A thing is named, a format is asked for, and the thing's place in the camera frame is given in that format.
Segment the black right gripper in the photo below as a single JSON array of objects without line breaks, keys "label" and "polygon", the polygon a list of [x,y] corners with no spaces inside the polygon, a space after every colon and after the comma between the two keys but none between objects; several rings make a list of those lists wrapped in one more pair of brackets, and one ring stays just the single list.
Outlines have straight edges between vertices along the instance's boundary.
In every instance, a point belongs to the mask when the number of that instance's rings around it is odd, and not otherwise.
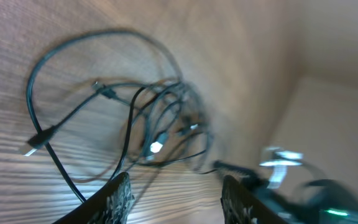
[{"label": "black right gripper", "polygon": [[222,183],[233,176],[253,196],[287,223],[358,223],[358,198],[332,179],[314,179],[298,185],[289,199],[271,188],[271,181],[255,170],[222,161],[214,162]]}]

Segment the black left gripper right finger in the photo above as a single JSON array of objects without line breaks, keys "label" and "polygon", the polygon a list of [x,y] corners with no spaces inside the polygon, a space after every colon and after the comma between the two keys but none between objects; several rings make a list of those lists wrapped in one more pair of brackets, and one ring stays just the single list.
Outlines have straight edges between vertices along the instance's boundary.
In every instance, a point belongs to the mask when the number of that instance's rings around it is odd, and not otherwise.
[{"label": "black left gripper right finger", "polygon": [[287,224],[231,175],[223,178],[221,205],[225,224]]}]

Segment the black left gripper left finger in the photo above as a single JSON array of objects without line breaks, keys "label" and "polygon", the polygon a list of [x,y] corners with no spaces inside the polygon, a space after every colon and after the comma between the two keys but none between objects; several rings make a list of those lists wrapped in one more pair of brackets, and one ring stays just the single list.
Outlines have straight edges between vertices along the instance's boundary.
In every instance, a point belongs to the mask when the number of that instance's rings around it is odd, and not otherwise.
[{"label": "black left gripper left finger", "polygon": [[126,224],[134,202],[130,176],[122,172],[53,224]]}]

